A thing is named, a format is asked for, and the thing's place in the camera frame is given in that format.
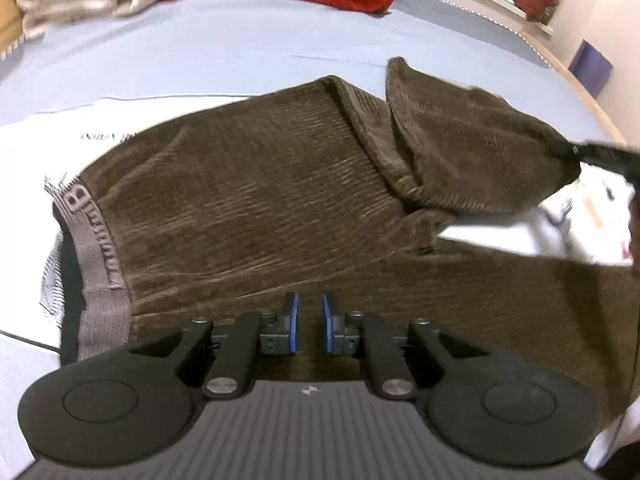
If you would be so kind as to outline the purple box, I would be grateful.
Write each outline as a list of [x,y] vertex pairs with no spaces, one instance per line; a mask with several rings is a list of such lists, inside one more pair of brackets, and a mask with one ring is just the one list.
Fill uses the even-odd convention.
[[580,44],[568,68],[593,99],[600,96],[612,69],[612,63],[586,40]]

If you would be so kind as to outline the brown corduroy pants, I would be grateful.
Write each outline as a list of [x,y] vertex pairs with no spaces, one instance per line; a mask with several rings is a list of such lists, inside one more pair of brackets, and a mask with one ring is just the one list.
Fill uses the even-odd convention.
[[569,374],[606,422],[638,396],[639,282],[623,266],[445,240],[463,218],[521,214],[574,182],[560,134],[500,96],[392,58],[386,95],[341,78],[130,136],[54,194],[61,361],[206,316],[302,296],[302,351],[272,377],[339,380],[314,298],[390,324],[429,318]]

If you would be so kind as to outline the light blue bed sheet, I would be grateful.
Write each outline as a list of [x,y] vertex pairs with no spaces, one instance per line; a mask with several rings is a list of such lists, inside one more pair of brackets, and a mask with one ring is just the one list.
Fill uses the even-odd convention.
[[103,98],[258,96],[326,75],[376,96],[386,64],[480,87],[570,140],[606,132],[521,35],[442,0],[395,0],[385,14],[297,0],[176,0],[21,42],[1,63],[1,120]]

